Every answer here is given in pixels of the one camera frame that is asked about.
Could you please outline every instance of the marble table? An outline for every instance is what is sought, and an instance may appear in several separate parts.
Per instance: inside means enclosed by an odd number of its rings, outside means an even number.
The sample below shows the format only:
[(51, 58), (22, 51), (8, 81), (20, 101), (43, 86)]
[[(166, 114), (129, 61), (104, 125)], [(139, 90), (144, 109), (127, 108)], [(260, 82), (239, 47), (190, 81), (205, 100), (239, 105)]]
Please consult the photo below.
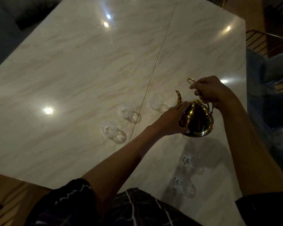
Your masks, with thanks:
[[(48, 188), (80, 177), (154, 122), (149, 100), (196, 98), (187, 78), (216, 75), (246, 108), (245, 22), (206, 0), (63, 0), (0, 66), (0, 174)], [(131, 102), (138, 122), (120, 117)], [(51, 108), (53, 113), (46, 114)], [(204, 225), (242, 225), (222, 117), (207, 137), (158, 141), (121, 191), (139, 187)], [(125, 141), (102, 134), (115, 121)], [(204, 173), (181, 158), (199, 154)], [(188, 199), (172, 188), (191, 178)]]

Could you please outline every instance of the person's left hand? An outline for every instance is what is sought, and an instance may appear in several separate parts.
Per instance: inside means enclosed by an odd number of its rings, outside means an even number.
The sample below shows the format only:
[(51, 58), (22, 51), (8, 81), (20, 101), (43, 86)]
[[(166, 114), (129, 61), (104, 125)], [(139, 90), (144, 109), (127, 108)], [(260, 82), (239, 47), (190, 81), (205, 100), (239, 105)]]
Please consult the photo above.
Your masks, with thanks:
[(178, 121), (183, 112), (190, 105), (190, 102), (181, 102), (178, 105), (169, 108), (152, 124), (152, 126), (159, 130), (162, 136), (169, 136), (176, 133), (189, 133), (189, 129), (180, 127)]

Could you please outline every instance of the kettle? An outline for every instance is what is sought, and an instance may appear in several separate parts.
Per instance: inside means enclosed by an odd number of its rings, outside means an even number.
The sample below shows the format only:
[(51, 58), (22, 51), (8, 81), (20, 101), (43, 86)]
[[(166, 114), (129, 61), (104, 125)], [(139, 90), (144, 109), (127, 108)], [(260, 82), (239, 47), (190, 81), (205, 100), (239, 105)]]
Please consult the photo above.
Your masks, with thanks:
[[(176, 90), (176, 93), (176, 104), (179, 104), (182, 102), (181, 94), (178, 90)], [(212, 116), (213, 111), (213, 106), (212, 111), (210, 112), (209, 104), (207, 104), (206, 107), (199, 99), (191, 102), (191, 105), (184, 111), (182, 117), (178, 121), (179, 126), (186, 127), (190, 130), (189, 133), (183, 134), (188, 137), (203, 137), (208, 135), (213, 130), (214, 126), (214, 119)]]

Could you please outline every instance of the teapot handle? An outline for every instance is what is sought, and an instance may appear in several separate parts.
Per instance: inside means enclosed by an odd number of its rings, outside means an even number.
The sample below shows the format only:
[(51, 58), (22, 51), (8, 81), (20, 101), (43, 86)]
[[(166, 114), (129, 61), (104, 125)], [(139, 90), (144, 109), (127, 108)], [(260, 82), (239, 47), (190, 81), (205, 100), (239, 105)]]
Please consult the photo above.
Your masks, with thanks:
[[(190, 80), (192, 80), (193, 82), (196, 82), (194, 79), (188, 78), (188, 82), (189, 82), (190, 84), (192, 84), (192, 82), (190, 82)], [(210, 112), (210, 105), (209, 105), (209, 104), (207, 104), (207, 105), (208, 105), (208, 111), (209, 111), (208, 118), (210, 118), (211, 115), (212, 115), (212, 113), (213, 113), (213, 111), (214, 111), (214, 106), (213, 106), (213, 104), (212, 104), (212, 111)]]

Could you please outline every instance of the person's left arm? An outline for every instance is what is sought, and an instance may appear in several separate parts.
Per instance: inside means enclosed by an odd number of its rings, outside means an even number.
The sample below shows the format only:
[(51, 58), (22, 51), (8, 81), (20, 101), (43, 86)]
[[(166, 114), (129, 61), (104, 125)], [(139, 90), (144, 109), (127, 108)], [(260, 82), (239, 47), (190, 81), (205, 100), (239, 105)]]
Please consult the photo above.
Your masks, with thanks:
[(143, 156), (160, 138), (189, 132), (178, 124), (189, 105), (189, 102), (182, 102), (170, 108), (134, 140), (82, 176), (93, 189), (99, 214), (106, 209)]

